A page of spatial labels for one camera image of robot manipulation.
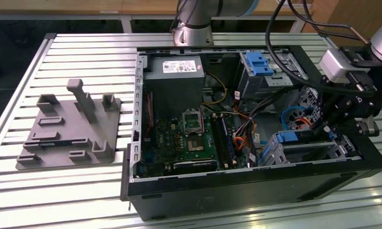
aluminum extrusion table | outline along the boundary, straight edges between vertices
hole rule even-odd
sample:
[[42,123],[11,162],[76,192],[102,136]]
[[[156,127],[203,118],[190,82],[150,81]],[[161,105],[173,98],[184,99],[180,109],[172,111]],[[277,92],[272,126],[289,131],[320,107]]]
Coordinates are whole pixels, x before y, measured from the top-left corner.
[[[121,162],[130,136],[137,47],[172,46],[170,34],[58,34],[46,37],[0,118],[0,228],[360,228],[382,227],[382,172],[320,200],[142,222],[120,202]],[[313,63],[334,44],[316,34],[275,33],[273,45],[300,45]],[[216,45],[264,45],[257,33],[216,33]],[[112,164],[49,171],[17,171],[15,157],[38,113],[39,94],[72,98],[65,89],[78,77],[98,98],[122,101],[117,152]],[[382,153],[382,112],[375,117]]]

red wire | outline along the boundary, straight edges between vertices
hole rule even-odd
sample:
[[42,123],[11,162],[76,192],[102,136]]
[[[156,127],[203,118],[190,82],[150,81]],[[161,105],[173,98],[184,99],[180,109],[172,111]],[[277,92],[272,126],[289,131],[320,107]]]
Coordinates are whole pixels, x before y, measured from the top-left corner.
[[146,101],[148,101],[148,117],[149,117],[149,120],[148,120],[148,128],[146,128],[146,132],[145,132],[145,136],[148,136],[148,132],[149,132],[149,128],[150,128],[150,125],[152,125],[152,117],[150,117],[150,108],[149,108],[149,94],[146,95]]

yellow wire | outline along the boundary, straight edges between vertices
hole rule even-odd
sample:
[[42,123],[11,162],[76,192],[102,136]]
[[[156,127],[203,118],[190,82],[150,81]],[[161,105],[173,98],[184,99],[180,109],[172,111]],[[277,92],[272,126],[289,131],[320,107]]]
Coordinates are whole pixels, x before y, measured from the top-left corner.
[[207,75],[212,76],[212,77],[217,80],[217,82],[220,83],[220,85],[221,85],[221,87],[223,87],[223,97],[221,97],[221,99],[219,99],[219,100],[215,101],[215,102],[207,102],[207,103],[201,103],[201,104],[203,104],[203,105],[219,104],[219,103],[225,99],[225,97],[227,97],[228,89],[227,89],[227,87],[224,86],[224,84],[223,84],[223,82],[220,81],[220,79],[219,79],[213,74],[207,73]]

sticker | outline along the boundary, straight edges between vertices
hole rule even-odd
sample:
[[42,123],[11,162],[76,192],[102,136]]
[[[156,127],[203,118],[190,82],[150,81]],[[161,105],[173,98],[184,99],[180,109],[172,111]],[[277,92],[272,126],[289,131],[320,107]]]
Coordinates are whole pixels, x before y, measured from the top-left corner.
[[105,11],[100,11],[100,13],[118,13],[118,12],[113,10],[105,10]]
[[240,92],[235,91],[235,100],[240,100]]
[[164,73],[193,73],[196,72],[194,61],[164,61]]
[[256,162],[256,156],[252,155],[251,153],[248,154],[248,159],[249,159],[251,161]]
[[268,67],[269,68],[279,68],[279,66],[276,64],[269,64]]
[[255,143],[260,143],[260,135],[255,133],[255,138],[253,138]]

